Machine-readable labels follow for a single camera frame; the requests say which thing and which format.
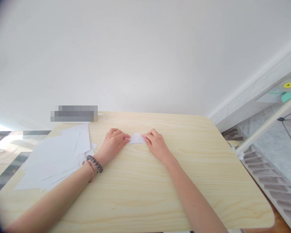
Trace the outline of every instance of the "stack of white paper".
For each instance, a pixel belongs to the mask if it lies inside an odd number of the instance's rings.
[[[90,143],[88,124],[60,132],[60,136],[42,140],[26,160],[25,175],[15,187],[51,190],[74,173],[87,155],[94,155],[96,144]]]

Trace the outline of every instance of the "wooden floor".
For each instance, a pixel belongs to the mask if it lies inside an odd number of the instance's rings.
[[[291,233],[291,229],[286,224],[282,216],[278,213],[272,202],[268,199],[262,189],[259,187],[261,192],[264,194],[265,198],[268,200],[271,205],[274,216],[275,216],[275,224],[271,228],[259,228],[259,229],[244,229],[246,233]]]

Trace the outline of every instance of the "pink string bracelet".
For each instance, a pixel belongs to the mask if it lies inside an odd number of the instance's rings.
[[[93,173],[93,178],[88,182],[88,183],[91,183],[91,182],[94,180],[94,178],[95,178],[95,172],[94,172],[94,169],[93,169],[92,164],[91,164],[90,162],[88,162],[88,161],[83,161],[82,165],[84,165],[84,163],[88,163],[88,165],[91,167],[91,170],[92,170],[92,173]]]

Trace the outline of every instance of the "teal object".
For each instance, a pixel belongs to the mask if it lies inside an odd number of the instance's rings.
[[[291,99],[291,92],[287,92],[281,97],[283,103],[288,101],[289,99]]]

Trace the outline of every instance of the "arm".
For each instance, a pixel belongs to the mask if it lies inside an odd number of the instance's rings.
[[[129,142],[129,139],[126,138],[130,138],[130,136],[118,129],[110,129],[99,152],[95,155],[95,159],[99,161],[101,166],[111,161],[120,149]],[[92,167],[96,174],[97,167],[94,164]],[[9,225],[5,232],[48,232],[63,216],[92,177],[92,168],[84,164]]]
[[[162,135],[152,129],[142,136],[150,152],[167,168],[193,231],[195,233],[227,233],[228,231],[203,194],[167,148]]]

